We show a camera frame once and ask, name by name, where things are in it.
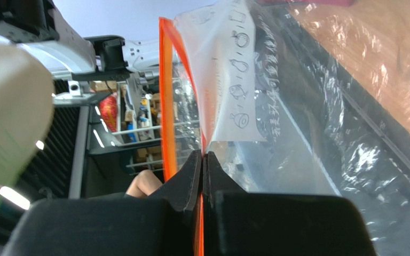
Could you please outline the clear orange-zip plastic bag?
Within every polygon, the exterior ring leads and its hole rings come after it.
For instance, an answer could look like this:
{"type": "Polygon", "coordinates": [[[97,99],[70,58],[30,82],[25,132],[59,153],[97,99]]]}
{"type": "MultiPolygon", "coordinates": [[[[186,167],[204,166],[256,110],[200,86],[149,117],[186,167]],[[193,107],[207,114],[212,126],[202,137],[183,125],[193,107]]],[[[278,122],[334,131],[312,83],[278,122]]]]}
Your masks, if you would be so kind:
{"type": "Polygon", "coordinates": [[[410,1],[217,1],[159,30],[167,179],[180,134],[246,192],[348,199],[375,255],[410,255],[410,1]]]}

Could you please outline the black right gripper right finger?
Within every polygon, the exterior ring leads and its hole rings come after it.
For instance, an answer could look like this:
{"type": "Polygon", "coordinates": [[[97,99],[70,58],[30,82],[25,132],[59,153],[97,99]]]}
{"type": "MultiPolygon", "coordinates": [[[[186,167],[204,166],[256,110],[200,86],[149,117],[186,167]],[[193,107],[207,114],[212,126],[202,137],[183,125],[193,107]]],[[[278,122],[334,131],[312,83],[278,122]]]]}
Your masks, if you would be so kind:
{"type": "Polygon", "coordinates": [[[244,191],[204,155],[205,255],[375,255],[362,216],[346,198],[244,191]]]}

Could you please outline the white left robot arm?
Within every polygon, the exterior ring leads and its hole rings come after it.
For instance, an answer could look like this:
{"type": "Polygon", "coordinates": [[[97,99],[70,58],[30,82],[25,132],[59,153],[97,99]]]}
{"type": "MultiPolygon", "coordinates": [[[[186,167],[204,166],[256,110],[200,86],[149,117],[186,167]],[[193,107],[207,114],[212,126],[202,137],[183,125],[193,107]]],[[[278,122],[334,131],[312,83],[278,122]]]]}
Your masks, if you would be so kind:
{"type": "Polygon", "coordinates": [[[58,60],[64,70],[53,79],[68,82],[68,91],[53,97],[56,107],[97,105],[111,95],[92,92],[92,81],[127,82],[136,91],[159,79],[158,41],[128,41],[121,36],[80,36],[53,1],[0,1],[0,37],[58,60]]]}

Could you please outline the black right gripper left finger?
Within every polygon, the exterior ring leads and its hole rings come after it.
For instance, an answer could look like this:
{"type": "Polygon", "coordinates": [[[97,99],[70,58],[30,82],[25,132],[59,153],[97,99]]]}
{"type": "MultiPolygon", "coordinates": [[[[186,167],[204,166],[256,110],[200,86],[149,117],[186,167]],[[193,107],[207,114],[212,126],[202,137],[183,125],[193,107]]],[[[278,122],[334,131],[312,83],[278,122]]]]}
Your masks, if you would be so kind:
{"type": "Polygon", "coordinates": [[[194,255],[201,152],[146,198],[51,199],[20,219],[3,255],[194,255]]]}

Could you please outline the toy lettuce head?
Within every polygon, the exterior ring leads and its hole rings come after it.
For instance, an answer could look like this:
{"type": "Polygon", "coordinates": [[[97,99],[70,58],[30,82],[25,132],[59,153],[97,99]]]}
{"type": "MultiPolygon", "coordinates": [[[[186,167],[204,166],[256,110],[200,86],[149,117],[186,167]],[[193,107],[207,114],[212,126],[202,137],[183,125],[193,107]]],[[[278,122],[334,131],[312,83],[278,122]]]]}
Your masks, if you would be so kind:
{"type": "Polygon", "coordinates": [[[54,113],[51,73],[27,51],[0,44],[0,186],[11,186],[33,158],[54,113]]]}

